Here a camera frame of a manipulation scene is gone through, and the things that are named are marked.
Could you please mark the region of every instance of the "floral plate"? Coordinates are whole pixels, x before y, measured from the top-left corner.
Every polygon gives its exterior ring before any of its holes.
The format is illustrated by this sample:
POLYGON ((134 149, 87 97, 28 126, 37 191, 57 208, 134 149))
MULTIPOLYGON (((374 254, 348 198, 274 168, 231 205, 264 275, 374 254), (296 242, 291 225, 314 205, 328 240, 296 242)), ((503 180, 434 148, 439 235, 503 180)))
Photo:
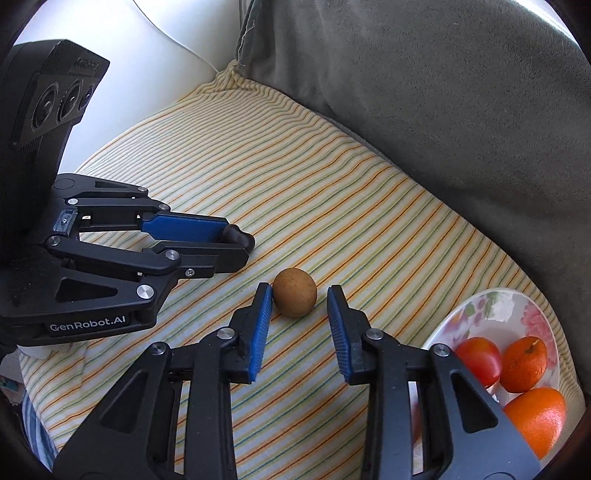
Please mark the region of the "floral plate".
MULTIPOLYGON (((477 293, 451 312, 422 348, 445 343, 455 350, 467 338, 477 336, 488 338, 501 352, 524 336, 541 338, 548 350, 548 367, 536 387, 558 389, 560 368, 556 339, 544 313, 526 295, 510 288, 492 288, 477 293)), ((416 386, 410 383, 409 390, 414 413, 418 407, 416 386)), ((518 396, 507 392, 498 382, 488 391, 503 406, 518 396)), ((417 423, 416 415, 413 415, 415 435, 418 434, 417 423)))

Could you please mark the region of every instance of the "striped fabric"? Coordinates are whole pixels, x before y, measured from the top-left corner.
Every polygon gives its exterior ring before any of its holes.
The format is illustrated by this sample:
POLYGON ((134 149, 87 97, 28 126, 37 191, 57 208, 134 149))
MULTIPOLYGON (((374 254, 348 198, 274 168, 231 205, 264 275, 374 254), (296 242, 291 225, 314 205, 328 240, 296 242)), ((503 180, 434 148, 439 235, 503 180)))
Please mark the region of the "striped fabric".
MULTIPOLYGON (((563 331, 548 301, 494 243, 385 161, 234 65, 216 80, 106 145, 80 173, 146 186, 173 210, 225 216, 257 247, 239 273, 181 281, 146 332, 93 340, 41 361, 21 358, 27 390, 58 449, 153 341, 172 347, 227 325, 260 281, 299 267, 318 285, 307 317, 272 317, 253 385, 232 387, 242 479, 359 476, 367 390, 338 373, 326 290, 401 342, 420 345, 454 306, 489 287, 525 292, 550 319, 561 355, 568 430, 584 404, 563 331)), ((87 241, 141 249, 136 232, 87 241)), ((182 469, 186 394, 178 422, 182 469)))

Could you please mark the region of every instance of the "mandarin orange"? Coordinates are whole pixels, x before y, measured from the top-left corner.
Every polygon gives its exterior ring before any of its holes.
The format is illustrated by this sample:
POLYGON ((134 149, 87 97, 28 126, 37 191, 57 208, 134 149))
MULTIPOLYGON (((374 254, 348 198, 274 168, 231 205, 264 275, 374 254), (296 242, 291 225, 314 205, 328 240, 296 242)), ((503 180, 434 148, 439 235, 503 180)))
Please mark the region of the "mandarin orange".
POLYGON ((558 390, 540 387, 511 400, 504 412, 541 460, 558 440, 566 421, 566 402, 558 390))
POLYGON ((534 388, 546 372, 547 362, 543 340, 533 336, 520 338, 503 352, 501 386, 510 393, 534 388))

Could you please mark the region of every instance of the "blue rubber grip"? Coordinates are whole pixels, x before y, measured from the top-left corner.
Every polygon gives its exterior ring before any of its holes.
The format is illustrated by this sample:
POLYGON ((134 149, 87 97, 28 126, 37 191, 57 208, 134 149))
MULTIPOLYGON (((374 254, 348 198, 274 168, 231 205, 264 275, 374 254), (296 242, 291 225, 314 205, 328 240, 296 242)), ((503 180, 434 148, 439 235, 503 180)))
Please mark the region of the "blue rubber grip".
POLYGON ((256 380, 256 376, 262 367, 262 357, 265 353, 267 344, 267 334, 269 333, 269 323, 271 321, 271 309, 273 307, 272 289, 267 285, 265 297, 261 304, 256 319, 256 327, 251 342, 251 362, 248 366, 248 377, 251 382, 256 380))
POLYGON ((329 287, 326 303, 329 314, 330 332, 332 333, 333 343, 335 345, 339 371, 345 378, 345 381, 349 383, 353 370, 351 368, 351 346, 349 337, 345 331, 343 316, 339 310, 339 305, 336 301, 332 287, 329 287))
POLYGON ((221 218, 159 213, 152 220, 142 223, 142 231, 155 240, 216 242, 227 225, 228 221, 221 218))

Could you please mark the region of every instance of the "tomato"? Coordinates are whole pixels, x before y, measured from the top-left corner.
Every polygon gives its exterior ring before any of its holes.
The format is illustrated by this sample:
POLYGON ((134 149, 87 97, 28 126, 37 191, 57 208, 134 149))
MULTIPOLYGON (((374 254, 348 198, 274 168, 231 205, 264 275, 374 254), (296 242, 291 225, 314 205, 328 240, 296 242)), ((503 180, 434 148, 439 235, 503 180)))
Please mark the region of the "tomato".
POLYGON ((456 348, 456 355, 485 388, 495 384, 501 376, 502 355, 489 339, 472 337, 456 348))

